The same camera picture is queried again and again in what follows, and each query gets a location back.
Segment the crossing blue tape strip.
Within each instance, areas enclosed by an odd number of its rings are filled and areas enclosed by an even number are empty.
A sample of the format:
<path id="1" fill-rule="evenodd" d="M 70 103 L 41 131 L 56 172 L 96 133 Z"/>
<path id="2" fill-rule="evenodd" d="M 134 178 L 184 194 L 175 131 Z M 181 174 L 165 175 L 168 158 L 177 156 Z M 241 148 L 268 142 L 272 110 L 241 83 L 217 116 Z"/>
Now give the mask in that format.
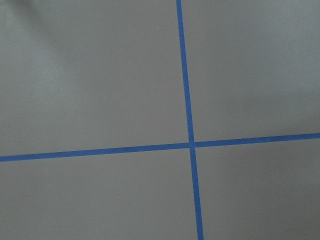
<path id="1" fill-rule="evenodd" d="M 169 143 L 169 144 L 156 144 L 156 145 L 141 145 L 141 146 L 113 147 L 113 148 L 102 148 L 102 149 L 87 149 L 87 150 L 73 150 L 73 151 L 61 151 L 61 152 L 7 155 L 7 156 L 1 156 L 0 161 L 15 162 L 15 161 L 27 161 L 27 160 L 42 160 L 42 159 L 84 157 L 84 156 L 97 156 L 97 155 L 137 153 L 137 152 L 152 152 L 152 151 L 164 151 L 164 150 L 181 150 L 181 149 L 188 149 L 190 146 L 195 148 L 206 148 L 206 147 L 234 146 L 234 145 L 247 145 L 247 144 L 260 144 L 260 143 L 273 143 L 273 142 L 302 141 L 302 140 L 313 140 L 313 139 L 319 139 L 319 138 L 320 138 L 320 134 L 317 132 L 317 133 L 305 133 L 305 134 L 197 141 L 195 143 L 182 142 L 182 143 Z"/>

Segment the long blue tape strip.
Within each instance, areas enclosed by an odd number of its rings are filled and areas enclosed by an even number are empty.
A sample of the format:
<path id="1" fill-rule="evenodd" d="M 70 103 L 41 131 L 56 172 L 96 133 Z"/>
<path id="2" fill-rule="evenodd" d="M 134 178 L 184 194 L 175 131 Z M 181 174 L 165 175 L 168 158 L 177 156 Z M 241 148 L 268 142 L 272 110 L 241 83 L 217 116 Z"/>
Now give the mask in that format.
<path id="1" fill-rule="evenodd" d="M 184 33 L 183 8 L 182 8 L 181 0 L 176 1 L 176 12 L 177 12 L 178 34 L 179 34 L 179 47 L 180 47 L 181 70 L 182 70 L 183 91 L 184 91 L 184 101 L 185 101 L 188 145 L 189 145 L 189 155 L 190 155 L 190 167 L 191 167 L 191 177 L 192 177 L 192 189 L 193 189 L 193 198 L 194 198 L 196 232 L 197 232 L 197 238 L 199 240 L 203 240 L 204 230 L 203 230 L 203 220 L 202 220 L 201 197 L 200 197 L 200 188 L 199 188 L 196 144 L 195 144 L 194 127 L 193 127 L 193 115 L 192 115 L 192 106 L 191 106 L 191 93 L 190 93 L 189 74 L 188 74 L 186 41 L 185 41 L 185 33 Z"/>

